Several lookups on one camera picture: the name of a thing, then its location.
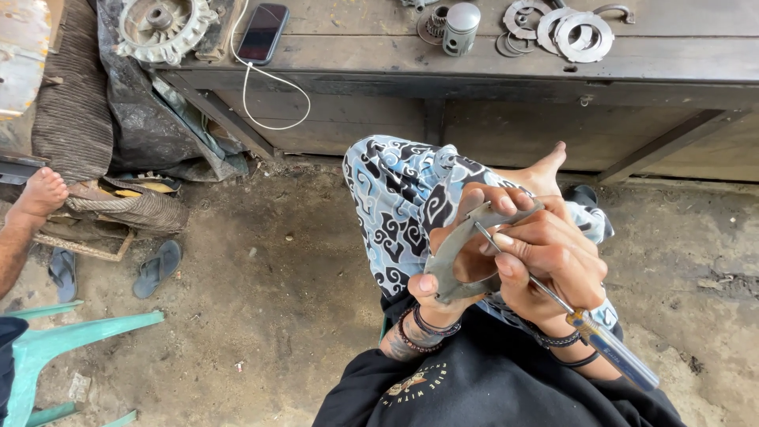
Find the screwdriver handle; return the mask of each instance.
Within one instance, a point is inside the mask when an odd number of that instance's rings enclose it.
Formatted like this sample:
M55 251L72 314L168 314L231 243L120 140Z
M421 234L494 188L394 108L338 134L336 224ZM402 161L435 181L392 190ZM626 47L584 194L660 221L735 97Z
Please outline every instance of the screwdriver handle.
M588 310L568 314L567 323L577 328L585 342L608 360L622 376L643 391L659 387L659 377L630 351L612 331L595 321Z

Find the flip-flop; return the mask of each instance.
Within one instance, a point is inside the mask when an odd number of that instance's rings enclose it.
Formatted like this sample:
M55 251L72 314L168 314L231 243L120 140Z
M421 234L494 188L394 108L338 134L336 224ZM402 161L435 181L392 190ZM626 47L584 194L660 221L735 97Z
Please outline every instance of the flip-flop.
M151 296L158 285L177 270L181 260L182 247L176 240L169 240L161 245L155 255L140 265L140 276L132 285L134 295L137 298Z
M58 287L58 302L74 301L77 296L76 254L63 248L53 248L48 275Z
M581 206L598 207L598 196L589 185L578 185L564 193L564 200L574 201Z

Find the white charging cable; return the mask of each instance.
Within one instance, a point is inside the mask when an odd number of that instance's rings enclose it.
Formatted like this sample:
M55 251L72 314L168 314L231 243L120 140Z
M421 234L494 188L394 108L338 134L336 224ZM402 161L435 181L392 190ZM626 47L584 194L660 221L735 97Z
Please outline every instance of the white charging cable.
M232 55L234 55L235 58L237 58L238 61L240 61L243 64L245 64L245 66L247 67L247 70L245 70L245 82L242 84L242 106L243 106L243 108L245 108L245 114L247 114L247 116L248 116L248 118L250 118L250 120L253 120L253 123L259 125L262 128L269 129L271 131L284 131L285 129L289 129L289 128L293 128L295 126L298 126L299 124L303 123L303 121L306 119L306 117L308 117L308 113L311 112L311 98L309 98L308 95L303 91L303 89L301 89L300 87L298 87L296 84L294 84L292 82L289 82L287 80L283 80L283 79L281 79L279 77L272 76L271 74L269 74L269 73L267 73L265 71L261 71L258 68L256 68L256 67L253 66L253 62L245 62L245 61L243 61L238 56L237 51L235 50L235 47L232 45L232 43L233 43L233 41L235 39L235 31L237 30L237 27L240 25L240 21L242 21L242 17L245 15L245 11L247 10L247 5L248 5L249 1L250 0L245 0L245 6L242 8L242 12L240 12L240 17L237 19L237 22L235 22L235 26L232 27L232 34L229 37L229 50L230 50L230 52L232 52ZM303 94L303 96L306 97L306 101L308 101L308 109L306 109L306 115L304 115L302 119L298 120L298 123L295 123L295 124L289 125L289 126L285 126L284 128L270 128L269 126L261 125L259 122L256 122L256 119L254 119L253 116L250 115L250 113L247 111L247 101L245 99L245 92L246 92L246 89L247 89L247 77L250 75L250 70L256 70L256 71L258 71L259 73L261 73L261 74L263 74L265 76L269 76L269 77L273 78L274 80L281 81L282 83L287 83L290 86L293 86L295 89L298 89Z

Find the bracelet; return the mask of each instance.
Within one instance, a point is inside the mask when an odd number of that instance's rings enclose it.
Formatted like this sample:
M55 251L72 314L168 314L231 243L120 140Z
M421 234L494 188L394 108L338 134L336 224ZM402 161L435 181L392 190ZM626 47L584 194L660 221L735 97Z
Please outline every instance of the bracelet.
M564 362L558 357L556 357L556 355L553 354L553 352L550 352L550 353L551 353L551 357L553 357L553 360L556 360L556 363L560 364L561 366L566 366L567 368L579 368L581 366L585 366L588 363L593 362L595 359L598 359L598 356L601 356L601 353L596 351L596 352L593 352L593 354L591 354L590 356L586 357L585 359L582 359L579 362Z
M535 338L537 343L540 344L540 346L543 348L569 347L581 339L580 331L576 329L575 329L575 332L572 332L567 337L552 338L544 334L543 331L541 331L540 328L536 324L532 323L531 321L527 319L523 319L523 318L520 318L520 319L522 320L522 323L524 324L524 326L527 327L528 330L530 330L530 333Z
M433 326L427 322L424 321L422 318L422 314L420 313L421 305L418 303L414 306L414 323L417 324L419 329L422 330L422 332L429 334L429 335L436 335L438 337L450 337L451 335L458 332L458 330L461 329L461 318L458 318L457 321L453 322L453 324L450 324L446 327L437 327Z
M439 349L442 346L442 342L432 347L422 347L422 346L418 346L412 343L411 340L409 340L408 337L406 337L406 333L403 331L403 319L406 317L406 315L408 315L408 313L411 313L413 310L414 310L414 307L411 307L410 309L406 310L401 315L400 320L398 320L398 335L401 336L401 340L403 340L403 343L406 344L413 351L417 351L419 353L431 353Z

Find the black sweatshirt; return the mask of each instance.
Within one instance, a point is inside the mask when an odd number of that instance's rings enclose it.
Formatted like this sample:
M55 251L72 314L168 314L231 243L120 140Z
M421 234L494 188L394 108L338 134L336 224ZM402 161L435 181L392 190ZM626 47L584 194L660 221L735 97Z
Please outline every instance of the black sweatshirt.
M621 339L622 329L615 327ZM443 348L412 362L361 353L315 426L683 426L666 395L624 378L588 380L519 329L476 307Z

